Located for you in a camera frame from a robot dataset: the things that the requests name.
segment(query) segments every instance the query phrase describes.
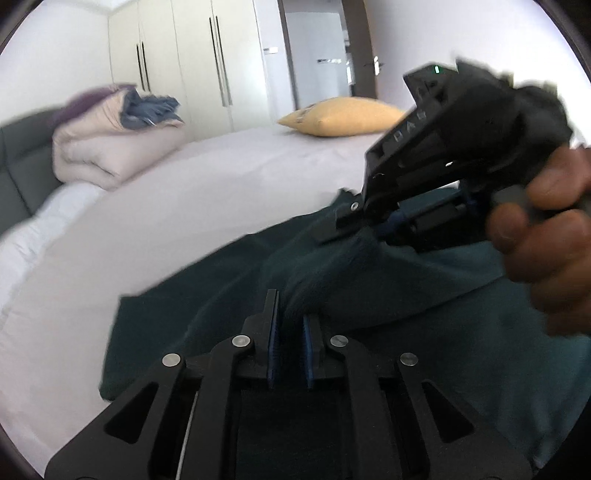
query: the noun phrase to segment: wardrobe door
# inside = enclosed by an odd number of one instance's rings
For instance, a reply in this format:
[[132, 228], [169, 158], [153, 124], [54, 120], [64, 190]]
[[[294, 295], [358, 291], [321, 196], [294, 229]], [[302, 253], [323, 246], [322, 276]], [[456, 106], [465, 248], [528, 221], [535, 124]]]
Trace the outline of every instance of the wardrobe door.
[[178, 58], [193, 118], [195, 138], [232, 131], [210, 0], [173, 0]]
[[178, 115], [191, 125], [183, 77], [178, 62], [173, 7], [170, 0], [139, 0], [141, 57], [146, 90], [153, 95], [169, 95], [180, 103]]
[[139, 40], [138, 3], [132, 2], [109, 17], [111, 70], [116, 83], [142, 87], [144, 72]]
[[265, 67], [252, 0], [213, 0], [234, 130], [271, 124]]

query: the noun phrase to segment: hand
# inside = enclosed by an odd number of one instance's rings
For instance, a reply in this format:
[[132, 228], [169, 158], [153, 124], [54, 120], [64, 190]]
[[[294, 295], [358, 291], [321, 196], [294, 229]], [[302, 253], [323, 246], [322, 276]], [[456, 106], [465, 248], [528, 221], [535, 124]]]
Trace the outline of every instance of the hand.
[[[591, 189], [591, 149], [563, 146], [528, 185], [531, 203], [542, 210], [572, 206]], [[514, 203], [498, 206], [486, 232], [504, 254], [507, 277], [531, 284], [533, 306], [547, 313], [550, 335], [591, 333], [591, 218], [567, 210], [530, 225]]]

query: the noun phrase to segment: teal fabric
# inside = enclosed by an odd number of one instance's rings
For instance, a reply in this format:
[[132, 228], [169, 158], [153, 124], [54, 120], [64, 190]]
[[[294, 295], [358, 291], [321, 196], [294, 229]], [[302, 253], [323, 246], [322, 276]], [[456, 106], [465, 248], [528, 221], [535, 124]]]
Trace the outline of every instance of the teal fabric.
[[[444, 190], [402, 205], [428, 204]], [[556, 451], [591, 393], [591, 342], [550, 339], [527, 291], [503, 277], [487, 242], [416, 254], [369, 229], [318, 246], [311, 226], [333, 205], [247, 235], [138, 297], [124, 297], [105, 356], [101, 396], [112, 400], [169, 352], [206, 353], [280, 291], [281, 337], [308, 312], [374, 351], [416, 353], [538, 466]]]

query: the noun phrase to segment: doorway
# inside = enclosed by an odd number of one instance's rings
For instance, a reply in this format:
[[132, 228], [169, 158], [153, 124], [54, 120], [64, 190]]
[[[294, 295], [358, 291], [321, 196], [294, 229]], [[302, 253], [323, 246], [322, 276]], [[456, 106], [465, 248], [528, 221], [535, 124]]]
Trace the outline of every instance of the doorway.
[[336, 96], [377, 98], [363, 0], [279, 0], [279, 6], [297, 108]]

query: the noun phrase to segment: silver screw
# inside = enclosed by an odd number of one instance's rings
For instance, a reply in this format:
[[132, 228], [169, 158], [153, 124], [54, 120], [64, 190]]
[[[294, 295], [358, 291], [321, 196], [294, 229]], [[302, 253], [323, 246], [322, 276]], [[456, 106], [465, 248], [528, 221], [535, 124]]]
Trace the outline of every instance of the silver screw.
[[237, 347], [247, 346], [249, 343], [251, 343], [251, 338], [247, 335], [236, 335], [232, 339], [232, 345]]
[[181, 356], [178, 353], [168, 353], [162, 357], [162, 364], [165, 367], [176, 367], [181, 362]]
[[400, 355], [400, 362], [407, 367], [414, 367], [418, 363], [418, 357], [414, 353], [403, 353]]
[[339, 348], [346, 346], [347, 343], [349, 343], [349, 339], [344, 335], [335, 335], [330, 339], [330, 344]]

